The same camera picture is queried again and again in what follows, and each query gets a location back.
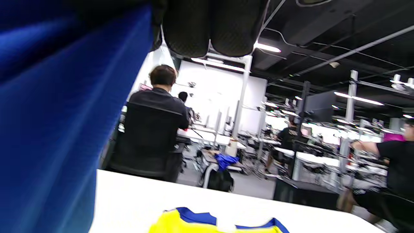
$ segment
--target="yellow jersey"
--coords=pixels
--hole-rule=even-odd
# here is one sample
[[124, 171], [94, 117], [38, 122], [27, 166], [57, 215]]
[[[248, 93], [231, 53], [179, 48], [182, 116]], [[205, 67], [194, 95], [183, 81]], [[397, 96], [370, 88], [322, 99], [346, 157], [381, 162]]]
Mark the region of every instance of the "yellow jersey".
[[[218, 233], [217, 219], [210, 213], [193, 213], [185, 207], [164, 212], [149, 233]], [[257, 227], [236, 226], [236, 233], [289, 233], [275, 218]]]

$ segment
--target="black bag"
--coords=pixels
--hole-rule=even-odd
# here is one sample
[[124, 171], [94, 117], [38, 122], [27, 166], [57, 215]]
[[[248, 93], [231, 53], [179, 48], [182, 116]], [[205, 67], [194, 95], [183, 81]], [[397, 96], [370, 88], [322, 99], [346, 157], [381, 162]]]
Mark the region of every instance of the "black bag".
[[[205, 171], [201, 177], [201, 179], [204, 179], [205, 177]], [[218, 190], [223, 192], [230, 192], [233, 191], [234, 186], [234, 180], [230, 175], [230, 172], [228, 170], [224, 171], [215, 171], [212, 170], [210, 172], [210, 177], [208, 181], [207, 188], [212, 190]]]

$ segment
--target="black shirt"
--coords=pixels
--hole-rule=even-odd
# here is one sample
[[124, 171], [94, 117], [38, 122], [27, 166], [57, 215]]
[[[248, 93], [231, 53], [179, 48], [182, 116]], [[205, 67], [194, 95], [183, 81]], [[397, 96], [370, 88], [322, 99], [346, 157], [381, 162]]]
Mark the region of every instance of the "black shirt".
[[129, 102], [180, 113], [182, 117], [180, 118], [179, 128], [188, 128], [188, 113], [184, 103], [179, 98], [172, 97], [170, 93], [162, 88], [135, 92], [131, 95]]
[[414, 199], [414, 142], [377, 143], [380, 158], [390, 160], [387, 187], [396, 194]]
[[281, 140], [280, 148], [293, 150], [293, 141], [297, 135], [296, 127], [287, 127], [280, 131], [277, 135], [277, 139]]

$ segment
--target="blue fabric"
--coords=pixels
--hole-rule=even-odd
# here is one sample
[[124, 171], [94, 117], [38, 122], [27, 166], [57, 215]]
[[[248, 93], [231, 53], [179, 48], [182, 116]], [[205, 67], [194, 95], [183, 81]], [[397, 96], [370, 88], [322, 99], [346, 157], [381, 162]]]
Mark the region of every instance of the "blue fabric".
[[98, 156], [152, 44], [149, 5], [88, 30], [0, 2], [0, 232], [87, 233]]
[[238, 162], [238, 157], [232, 157], [229, 155], [217, 154], [214, 156], [219, 164], [219, 171], [224, 171], [229, 165]]

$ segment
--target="white wall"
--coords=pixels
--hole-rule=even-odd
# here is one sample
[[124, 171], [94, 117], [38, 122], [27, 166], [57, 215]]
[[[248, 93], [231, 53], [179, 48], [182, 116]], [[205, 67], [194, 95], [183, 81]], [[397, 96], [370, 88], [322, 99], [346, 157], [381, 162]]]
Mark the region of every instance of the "white wall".
[[[195, 82], [195, 88], [188, 87], [188, 82]], [[244, 105], [260, 106], [265, 95], [266, 84], [265, 79], [250, 76]], [[194, 96], [188, 97], [186, 105], [192, 107], [196, 113], [200, 113], [203, 124], [209, 116], [208, 127], [215, 127], [217, 113], [220, 110], [222, 112], [220, 129], [223, 129], [228, 108], [230, 108], [229, 116], [234, 119], [242, 85], [242, 74], [211, 67], [206, 69], [204, 65], [183, 61], [178, 72], [177, 84], [173, 86], [171, 94], [178, 96], [182, 91], [193, 93]], [[259, 120], [259, 112], [243, 109], [240, 130], [256, 133]]]

